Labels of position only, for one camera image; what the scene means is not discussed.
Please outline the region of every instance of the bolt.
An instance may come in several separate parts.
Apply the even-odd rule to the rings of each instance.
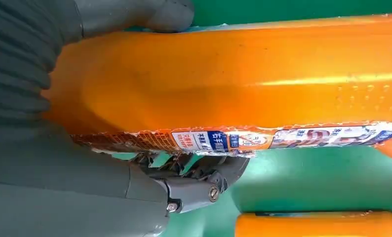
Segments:
[[[167,206],[167,211],[168,212],[175,212],[177,209],[179,208],[179,205],[177,205],[176,203],[169,203]]]
[[[216,202],[218,200],[218,197],[219,197],[218,186],[213,185],[212,187],[210,187],[209,190],[209,199],[211,202]]]

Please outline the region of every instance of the hand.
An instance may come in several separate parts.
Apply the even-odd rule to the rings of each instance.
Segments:
[[[174,33],[193,21],[192,0],[74,0],[82,21],[83,37],[142,26]]]

